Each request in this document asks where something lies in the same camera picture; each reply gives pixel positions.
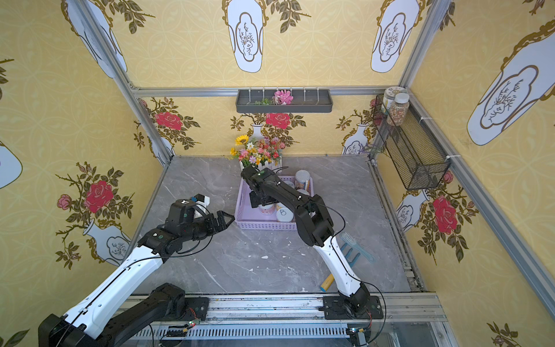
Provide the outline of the orange label tin can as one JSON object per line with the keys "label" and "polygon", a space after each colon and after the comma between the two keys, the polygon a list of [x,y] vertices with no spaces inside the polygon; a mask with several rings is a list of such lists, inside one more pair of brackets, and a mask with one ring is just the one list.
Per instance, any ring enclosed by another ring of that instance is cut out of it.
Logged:
{"label": "orange label tin can", "polygon": [[276,218],[278,222],[290,223],[294,219],[294,214],[286,207],[280,207],[276,210]]}

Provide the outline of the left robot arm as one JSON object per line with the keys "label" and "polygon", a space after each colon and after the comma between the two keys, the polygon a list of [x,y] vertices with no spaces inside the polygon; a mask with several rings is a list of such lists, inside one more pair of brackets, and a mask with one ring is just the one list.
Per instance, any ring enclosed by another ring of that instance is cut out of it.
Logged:
{"label": "left robot arm", "polygon": [[185,291],[170,283],[125,312],[117,310],[168,260],[193,255],[193,250],[183,252],[185,242],[213,237],[234,222],[233,215],[211,213],[207,204],[203,195],[174,202],[165,222],[147,232],[97,289],[64,315],[51,314],[39,325],[39,346],[120,346],[155,321],[198,320],[207,299],[189,302]]}

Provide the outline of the pink label tin can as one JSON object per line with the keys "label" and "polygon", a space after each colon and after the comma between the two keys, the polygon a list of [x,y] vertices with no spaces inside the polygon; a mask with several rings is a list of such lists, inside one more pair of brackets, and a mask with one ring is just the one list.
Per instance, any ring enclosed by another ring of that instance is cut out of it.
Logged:
{"label": "pink label tin can", "polygon": [[275,204],[259,205],[258,210],[264,215],[272,215],[275,212]]}

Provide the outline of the tall yellow can plastic lid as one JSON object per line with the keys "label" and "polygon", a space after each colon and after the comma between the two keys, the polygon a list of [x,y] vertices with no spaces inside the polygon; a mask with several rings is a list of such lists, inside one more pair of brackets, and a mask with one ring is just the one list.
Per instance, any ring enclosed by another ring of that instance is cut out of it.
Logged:
{"label": "tall yellow can plastic lid", "polygon": [[302,189],[305,191],[309,191],[310,187],[310,173],[307,170],[299,170],[295,173],[295,189]]}

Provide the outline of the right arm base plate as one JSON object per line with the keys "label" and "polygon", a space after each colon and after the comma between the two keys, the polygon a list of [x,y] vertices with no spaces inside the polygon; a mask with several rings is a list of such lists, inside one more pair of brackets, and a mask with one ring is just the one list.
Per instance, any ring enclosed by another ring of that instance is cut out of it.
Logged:
{"label": "right arm base plate", "polygon": [[372,318],[381,320],[384,318],[383,306],[378,296],[370,296],[365,304],[356,306],[342,296],[325,296],[322,299],[322,307],[327,320],[365,320]]}

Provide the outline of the purple plastic basket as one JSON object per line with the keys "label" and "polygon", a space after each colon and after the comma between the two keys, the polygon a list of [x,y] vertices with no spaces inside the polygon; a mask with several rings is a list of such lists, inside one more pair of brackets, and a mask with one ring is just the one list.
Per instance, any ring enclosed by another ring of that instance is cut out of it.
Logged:
{"label": "purple plastic basket", "polygon": [[235,222],[241,230],[297,231],[294,219],[290,223],[277,221],[276,210],[281,207],[280,204],[275,205],[275,212],[272,215],[264,215],[258,208],[252,208],[249,199],[250,192],[250,187],[244,180],[241,180],[234,214]]}

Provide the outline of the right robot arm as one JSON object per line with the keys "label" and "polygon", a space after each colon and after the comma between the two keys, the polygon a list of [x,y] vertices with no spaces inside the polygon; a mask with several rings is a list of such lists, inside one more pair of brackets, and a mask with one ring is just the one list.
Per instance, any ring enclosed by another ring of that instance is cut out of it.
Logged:
{"label": "right robot arm", "polygon": [[293,213],[299,237],[318,252],[334,277],[345,311],[353,317],[368,314],[371,294],[341,252],[323,199],[300,193],[270,169],[248,166],[241,171],[241,178],[251,189],[253,208],[278,202]]}

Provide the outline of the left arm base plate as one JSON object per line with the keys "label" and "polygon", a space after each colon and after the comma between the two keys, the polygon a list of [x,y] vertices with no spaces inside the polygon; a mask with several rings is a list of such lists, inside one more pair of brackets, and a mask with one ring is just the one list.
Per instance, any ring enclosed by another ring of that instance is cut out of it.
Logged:
{"label": "left arm base plate", "polygon": [[169,312],[163,319],[166,321],[193,321],[195,319],[205,321],[209,303],[208,297],[180,297],[170,304]]}

